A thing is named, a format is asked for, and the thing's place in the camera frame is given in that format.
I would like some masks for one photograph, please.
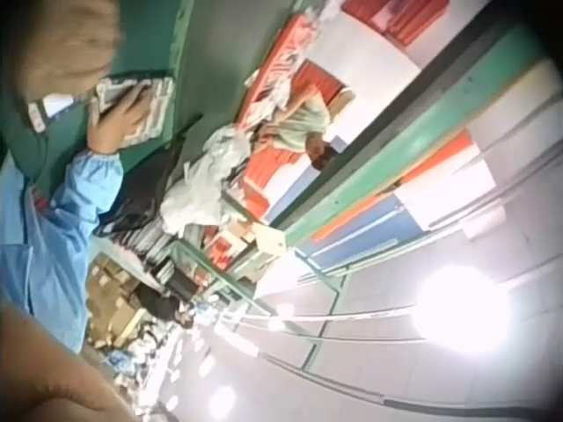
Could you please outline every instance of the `hair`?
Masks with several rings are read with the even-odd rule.
[[[338,151],[330,143],[325,142],[323,153],[311,161],[311,165],[313,169],[322,171],[337,155]]]

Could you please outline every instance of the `green metal frame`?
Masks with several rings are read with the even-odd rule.
[[[543,57],[545,51],[536,37],[522,22],[509,16],[501,2],[492,1],[272,226],[284,230],[289,246],[298,246],[441,148]],[[231,205],[245,218],[252,219],[236,201]],[[402,251],[405,247],[395,249]],[[216,277],[211,290],[228,285],[238,292],[240,269],[261,266],[268,259],[251,244],[229,271],[223,272],[192,245],[185,245],[185,250]],[[316,278],[336,293],[331,307],[331,313],[334,312],[344,297],[346,277],[335,285],[333,277],[339,273],[324,274],[306,257],[298,256],[310,265]],[[240,295],[252,306],[273,315],[263,301],[253,300],[248,292]],[[299,325],[288,324],[288,328],[303,333]],[[311,369],[319,348],[320,344],[311,348],[304,369]]]

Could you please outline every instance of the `white plastic bag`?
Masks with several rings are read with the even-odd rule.
[[[216,130],[203,145],[204,156],[185,166],[184,180],[173,185],[160,207],[164,230],[182,236],[187,224],[221,223],[223,181],[250,156],[250,143],[233,125]]]

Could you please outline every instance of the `light blue shirt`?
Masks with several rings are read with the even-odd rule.
[[[79,154],[50,206],[38,214],[12,163],[0,178],[0,292],[56,339],[80,352],[88,320],[90,240],[123,180],[119,156]]]

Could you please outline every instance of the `workbench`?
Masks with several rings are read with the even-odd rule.
[[[209,135],[234,121],[245,95],[244,80],[260,66],[289,16],[323,0],[121,0],[125,39],[113,61],[112,76],[172,73],[177,92],[163,136],[122,151],[125,171],[170,141],[174,130],[195,114],[203,119],[187,134],[186,155],[201,152]],[[85,147],[87,104],[78,102],[37,135],[4,92],[0,130],[15,162],[50,194],[66,164]]]

